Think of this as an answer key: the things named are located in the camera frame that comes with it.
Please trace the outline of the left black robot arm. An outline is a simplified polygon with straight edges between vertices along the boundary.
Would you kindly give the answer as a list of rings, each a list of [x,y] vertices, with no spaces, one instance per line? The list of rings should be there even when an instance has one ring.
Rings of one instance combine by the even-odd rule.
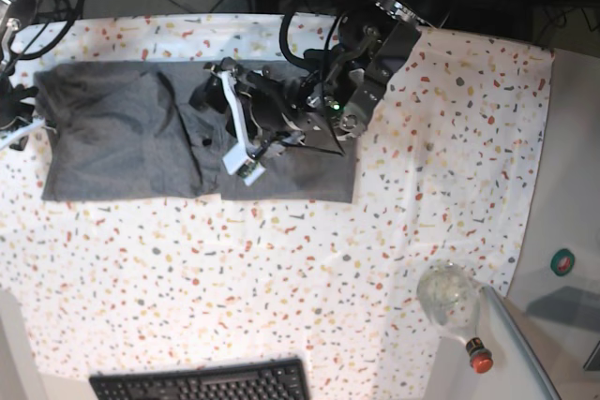
[[[231,113],[238,140],[292,146],[312,130],[334,141],[361,136],[421,37],[419,24],[442,26],[456,0],[340,0],[323,46],[298,56],[288,33],[304,1],[290,1],[278,42],[285,60],[305,76],[278,81],[232,58],[205,67],[211,74],[206,99]]]

